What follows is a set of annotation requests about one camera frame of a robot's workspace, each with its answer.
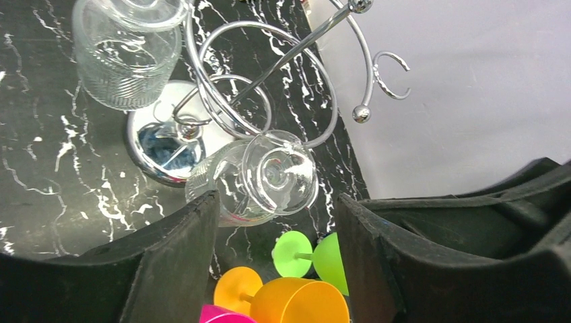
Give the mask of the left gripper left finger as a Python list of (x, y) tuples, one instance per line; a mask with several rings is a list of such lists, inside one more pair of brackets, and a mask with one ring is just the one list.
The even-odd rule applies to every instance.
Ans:
[(198, 322), (219, 209), (219, 194), (209, 190), (80, 256), (2, 254), (1, 321)]

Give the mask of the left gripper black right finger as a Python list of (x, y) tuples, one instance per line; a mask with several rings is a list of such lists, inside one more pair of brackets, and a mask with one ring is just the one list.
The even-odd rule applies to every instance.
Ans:
[(570, 164), (460, 195), (357, 201), (335, 222), (354, 322), (569, 322)]

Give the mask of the pink wine glass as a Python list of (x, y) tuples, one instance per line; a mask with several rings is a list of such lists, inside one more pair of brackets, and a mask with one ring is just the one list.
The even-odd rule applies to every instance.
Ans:
[(205, 304), (199, 323), (256, 323), (251, 317), (219, 306)]

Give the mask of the green wine glass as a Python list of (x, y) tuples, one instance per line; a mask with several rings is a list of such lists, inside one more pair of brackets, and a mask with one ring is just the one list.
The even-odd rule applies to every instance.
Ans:
[(287, 231), (271, 251), (273, 265), (282, 277), (302, 278), (313, 268), (319, 279), (349, 295), (337, 233), (324, 237), (316, 247), (300, 231)]

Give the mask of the orange wine glass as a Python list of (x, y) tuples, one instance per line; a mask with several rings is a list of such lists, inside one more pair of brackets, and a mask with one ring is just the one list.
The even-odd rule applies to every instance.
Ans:
[(238, 266), (217, 281), (213, 304), (246, 314), (256, 322), (351, 321), (348, 304), (330, 283), (281, 277), (266, 283), (254, 269)]

